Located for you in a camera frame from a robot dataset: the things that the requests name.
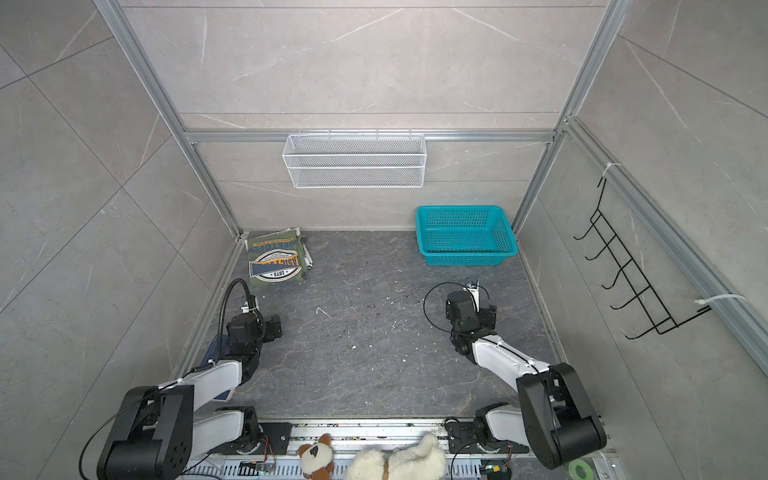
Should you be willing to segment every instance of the black metal wall hook rack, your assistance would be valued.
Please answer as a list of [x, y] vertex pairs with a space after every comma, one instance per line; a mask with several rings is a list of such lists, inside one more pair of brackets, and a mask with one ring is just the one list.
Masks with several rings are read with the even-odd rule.
[[[598, 236], [603, 241], [603, 244], [604, 244], [603, 248], [594, 257], [592, 257], [592, 258], [584, 257], [584, 258], [589, 260], [589, 261], [595, 260], [605, 250], [607, 250], [611, 254], [611, 258], [614, 259], [614, 262], [619, 267], [619, 270], [616, 272], [616, 276], [614, 277], [614, 281], [611, 283], [610, 286], [605, 286], [605, 285], [601, 285], [601, 286], [604, 289], [606, 289], [606, 290], [610, 290], [610, 289], [612, 289], [616, 285], [616, 282], [619, 279], [619, 276], [620, 275], [624, 275], [624, 278], [627, 281], [627, 284], [629, 284], [629, 287], [632, 289], [632, 293], [634, 294], [632, 296], [632, 298], [630, 298], [629, 300], [624, 302], [623, 305], [621, 305], [621, 306], [613, 306], [613, 305], [611, 305], [611, 308], [613, 310], [621, 310], [624, 307], [626, 307], [627, 305], [629, 305], [630, 303], [632, 303], [634, 300], [637, 300], [640, 303], [640, 305], [643, 307], [643, 311], [645, 312], [645, 315], [650, 320], [650, 324], [652, 325], [651, 328], [643, 331], [642, 333], [640, 333], [640, 334], [638, 334], [636, 336], [627, 336], [627, 335], [625, 335], [625, 337], [627, 339], [629, 339], [629, 340], [635, 340], [635, 339], [639, 339], [640, 337], [642, 337], [646, 333], [650, 333], [653, 330], [656, 330], [656, 333], [658, 333], [659, 335], [664, 335], [665, 333], [668, 333], [670, 330], [673, 330], [673, 329], [676, 329], [676, 328], [678, 328], [678, 327], [680, 327], [682, 325], [685, 325], [686, 323], [690, 322], [691, 320], [695, 319], [696, 317], [702, 316], [703, 314], [705, 314], [705, 313], [709, 312], [710, 310], [712, 310], [712, 308], [709, 307], [708, 305], [704, 306], [704, 307], [698, 309], [693, 316], [691, 316], [690, 318], [687, 318], [687, 319], [685, 319], [685, 320], [683, 320], [681, 322], [675, 320], [674, 317], [672, 317], [672, 314], [667, 309], [667, 306], [664, 305], [664, 302], [661, 301], [661, 298], [659, 297], [658, 293], [656, 293], [656, 289], [654, 289], [654, 286], [650, 284], [650, 281], [645, 276], [645, 272], [643, 271], [643, 269], [640, 267], [639, 264], [637, 264], [637, 261], [632, 256], [632, 253], [629, 251], [627, 246], [624, 245], [624, 241], [618, 236], [618, 233], [616, 233], [616, 230], [614, 230], [613, 226], [611, 225], [611, 222], [608, 221], [608, 219], [605, 217], [605, 215], [603, 215], [603, 212], [600, 210], [600, 205], [601, 205], [601, 202], [603, 201], [603, 193], [605, 192], [605, 183], [606, 182], [605, 182], [605, 178], [604, 177], [601, 178], [600, 181], [598, 182], [598, 188], [601, 188], [601, 190], [600, 190], [600, 198], [598, 199], [598, 206], [597, 206], [597, 208], [594, 209], [593, 214], [589, 217], [589, 221], [590, 221], [589, 228], [587, 229], [586, 232], [584, 232], [584, 235], [582, 235], [581, 237], [574, 237], [574, 239], [575, 240], [583, 240], [589, 234], [590, 231], [594, 230], [595, 232], [597, 232]], [[596, 227], [596, 223], [601, 218], [603, 219], [605, 224], [608, 226], [608, 228], [611, 230], [610, 238], [608, 238], [608, 240], [605, 239], [605, 236], [603, 235], [603, 233]], [[627, 253], [627, 256], [629, 257], [629, 260], [627, 260], [624, 263], [619, 262], [619, 260], [618, 260], [618, 258], [616, 256], [616, 253], [611, 249], [611, 243], [614, 243], [614, 245], [616, 243], [618, 243], [618, 245], [621, 246], [621, 248], [624, 249], [624, 251]], [[642, 288], [634, 285], [632, 283], [632, 281], [630, 280], [629, 276], [627, 275], [626, 269], [629, 266], [633, 266], [633, 265], [634, 265], [635, 268], [637, 268], [637, 271], [640, 272], [640, 275], [643, 277], [643, 280], [645, 282], [645, 286], [643, 286]], [[647, 308], [646, 304], [643, 302], [643, 299], [641, 297], [641, 295], [643, 293], [647, 292], [648, 290], [650, 290], [650, 293], [652, 293], [656, 297], [656, 300], [661, 305], [661, 308], [664, 309], [665, 318], [662, 319], [660, 322], [655, 322], [654, 321], [654, 318], [648, 312], [648, 308]]]

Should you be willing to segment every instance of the green tape roll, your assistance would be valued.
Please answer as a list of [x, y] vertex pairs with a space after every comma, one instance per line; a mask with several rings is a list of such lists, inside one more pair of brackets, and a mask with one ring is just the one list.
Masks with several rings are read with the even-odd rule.
[[[581, 467], [584, 471], [583, 477], [578, 474], [578, 467]], [[592, 468], [581, 458], [577, 458], [568, 464], [568, 473], [571, 474], [572, 480], [594, 480], [594, 472], [592, 472]]]

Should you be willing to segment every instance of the teal plastic basket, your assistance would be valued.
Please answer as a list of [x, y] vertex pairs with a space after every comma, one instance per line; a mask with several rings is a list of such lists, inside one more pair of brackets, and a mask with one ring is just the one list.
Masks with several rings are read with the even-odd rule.
[[416, 239], [427, 265], [499, 265], [518, 254], [504, 211], [476, 207], [419, 207]]

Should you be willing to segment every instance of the white wire mesh basket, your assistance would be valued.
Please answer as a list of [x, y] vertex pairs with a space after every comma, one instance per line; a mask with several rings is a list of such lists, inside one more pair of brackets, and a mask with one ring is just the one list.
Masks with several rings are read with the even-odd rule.
[[419, 134], [294, 134], [283, 160], [296, 188], [421, 187], [427, 147]]

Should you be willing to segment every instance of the white plush toy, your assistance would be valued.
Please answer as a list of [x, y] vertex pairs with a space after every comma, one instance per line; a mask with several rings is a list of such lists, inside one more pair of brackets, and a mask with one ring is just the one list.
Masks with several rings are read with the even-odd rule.
[[344, 480], [439, 480], [445, 474], [445, 451], [436, 436], [424, 435], [409, 449], [385, 458], [379, 450], [358, 453], [344, 474]]

